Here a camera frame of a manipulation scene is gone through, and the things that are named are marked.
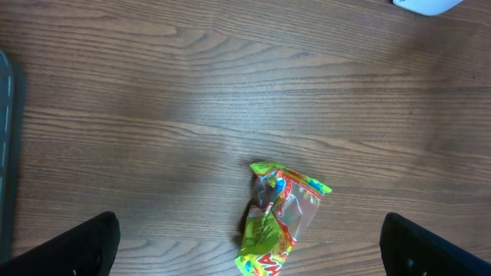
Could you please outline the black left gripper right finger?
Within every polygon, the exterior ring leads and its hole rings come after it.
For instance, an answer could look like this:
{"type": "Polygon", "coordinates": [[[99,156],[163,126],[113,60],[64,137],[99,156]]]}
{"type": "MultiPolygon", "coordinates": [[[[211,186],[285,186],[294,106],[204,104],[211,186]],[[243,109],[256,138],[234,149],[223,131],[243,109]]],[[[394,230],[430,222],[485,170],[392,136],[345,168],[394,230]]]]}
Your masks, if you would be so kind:
{"type": "Polygon", "coordinates": [[[395,212],[379,242],[387,276],[490,276],[490,263],[395,212]]]}

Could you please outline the green gummy candy bag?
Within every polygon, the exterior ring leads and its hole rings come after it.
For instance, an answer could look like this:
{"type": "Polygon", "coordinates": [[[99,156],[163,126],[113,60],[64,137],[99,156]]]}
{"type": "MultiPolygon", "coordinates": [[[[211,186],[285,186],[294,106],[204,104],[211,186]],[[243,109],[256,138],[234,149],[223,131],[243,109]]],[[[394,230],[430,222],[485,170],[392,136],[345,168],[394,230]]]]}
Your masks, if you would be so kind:
{"type": "Polygon", "coordinates": [[[250,165],[255,198],[235,264],[245,276],[276,276],[332,189],[281,163],[250,165]]]}

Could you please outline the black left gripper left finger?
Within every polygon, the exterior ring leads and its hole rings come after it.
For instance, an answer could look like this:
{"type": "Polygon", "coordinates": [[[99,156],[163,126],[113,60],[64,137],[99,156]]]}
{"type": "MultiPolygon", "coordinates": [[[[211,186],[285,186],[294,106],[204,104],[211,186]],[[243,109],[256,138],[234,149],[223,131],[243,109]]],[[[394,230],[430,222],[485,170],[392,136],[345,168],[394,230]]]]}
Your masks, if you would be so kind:
{"type": "Polygon", "coordinates": [[[114,212],[102,212],[1,264],[1,276],[108,276],[120,243],[114,212]]]}

